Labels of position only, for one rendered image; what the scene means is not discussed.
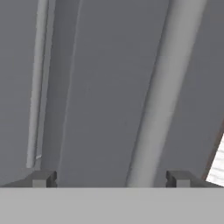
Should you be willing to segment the grey fridge door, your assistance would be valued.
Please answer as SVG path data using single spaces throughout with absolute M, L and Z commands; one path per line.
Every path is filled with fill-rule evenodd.
M 80 0 L 50 0 L 52 24 L 36 166 L 56 170 Z M 0 0 L 0 186 L 24 178 L 38 0 Z
M 81 1 L 60 186 L 126 186 L 169 1 Z M 224 0 L 208 0 L 153 186 L 169 170 L 203 175 L 223 120 Z

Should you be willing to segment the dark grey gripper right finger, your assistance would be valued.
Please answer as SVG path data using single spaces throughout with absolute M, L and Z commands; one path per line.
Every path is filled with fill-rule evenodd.
M 167 171 L 166 172 L 166 187 L 198 187 L 198 188 L 221 188 L 221 185 L 216 185 L 200 178 L 197 178 L 189 171 Z

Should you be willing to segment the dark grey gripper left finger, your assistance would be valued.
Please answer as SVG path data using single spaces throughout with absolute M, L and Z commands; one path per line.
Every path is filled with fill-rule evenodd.
M 34 171 L 25 178 L 22 178 L 17 181 L 10 182 L 3 185 L 6 187 L 33 187 L 33 188 L 47 188 L 47 187 L 56 187 L 57 186 L 57 172 L 56 171 Z

